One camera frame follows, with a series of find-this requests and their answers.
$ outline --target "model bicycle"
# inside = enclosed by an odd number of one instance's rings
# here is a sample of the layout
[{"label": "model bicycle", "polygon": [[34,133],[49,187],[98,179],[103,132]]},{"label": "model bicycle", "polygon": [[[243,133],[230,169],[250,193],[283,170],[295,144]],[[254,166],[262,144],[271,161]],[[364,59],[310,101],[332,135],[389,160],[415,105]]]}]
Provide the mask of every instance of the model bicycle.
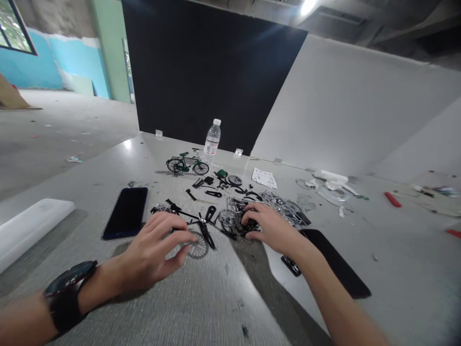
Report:
[{"label": "model bicycle", "polygon": [[[168,169],[173,172],[174,174],[179,173],[179,172],[189,172],[189,168],[192,166],[192,170],[198,174],[198,175],[204,175],[207,174],[208,171],[210,170],[210,167],[200,161],[200,158],[198,157],[198,151],[194,149],[195,156],[192,156],[191,158],[186,157],[186,155],[189,155],[188,152],[179,154],[180,157],[176,156],[167,161],[167,167]],[[186,164],[185,159],[190,159],[194,160],[195,163],[191,163],[189,166]]]}]

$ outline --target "black smartphone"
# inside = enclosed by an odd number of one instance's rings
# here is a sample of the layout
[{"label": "black smartphone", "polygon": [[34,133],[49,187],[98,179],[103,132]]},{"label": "black smartphone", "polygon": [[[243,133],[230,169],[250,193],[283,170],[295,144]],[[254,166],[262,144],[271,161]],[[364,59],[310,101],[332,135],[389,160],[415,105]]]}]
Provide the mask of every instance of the black smartphone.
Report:
[{"label": "black smartphone", "polygon": [[371,296],[368,287],[319,230],[302,229],[299,232],[320,250],[331,270],[353,299]]},{"label": "black smartphone", "polygon": [[135,236],[141,230],[147,187],[124,188],[102,235],[105,240]]}]

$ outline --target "plastic bottle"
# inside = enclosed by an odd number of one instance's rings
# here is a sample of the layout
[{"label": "plastic bottle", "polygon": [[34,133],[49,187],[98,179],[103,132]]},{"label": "plastic bottle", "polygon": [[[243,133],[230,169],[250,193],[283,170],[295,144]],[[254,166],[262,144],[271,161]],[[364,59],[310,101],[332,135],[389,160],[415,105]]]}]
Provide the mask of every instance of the plastic bottle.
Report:
[{"label": "plastic bottle", "polygon": [[206,135],[205,148],[203,149],[202,161],[206,163],[213,163],[213,160],[218,150],[219,140],[221,139],[221,120],[213,120],[213,126],[208,130]]}]

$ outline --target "ceiling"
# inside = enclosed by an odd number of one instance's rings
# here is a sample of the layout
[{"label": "ceiling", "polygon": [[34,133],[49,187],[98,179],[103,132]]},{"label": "ceiling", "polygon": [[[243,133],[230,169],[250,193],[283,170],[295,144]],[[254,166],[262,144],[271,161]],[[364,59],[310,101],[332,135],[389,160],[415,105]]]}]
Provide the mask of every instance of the ceiling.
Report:
[{"label": "ceiling", "polygon": [[461,71],[461,0],[191,0]]}]

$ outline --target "phone screen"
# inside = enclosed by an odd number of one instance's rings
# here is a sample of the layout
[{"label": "phone screen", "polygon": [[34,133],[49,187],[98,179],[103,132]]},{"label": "phone screen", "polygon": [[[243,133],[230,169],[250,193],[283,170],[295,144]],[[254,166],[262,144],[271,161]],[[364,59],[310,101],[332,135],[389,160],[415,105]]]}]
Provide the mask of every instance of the phone screen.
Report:
[{"label": "phone screen", "polygon": [[124,188],[102,235],[103,239],[135,236],[141,230],[147,187]]}]

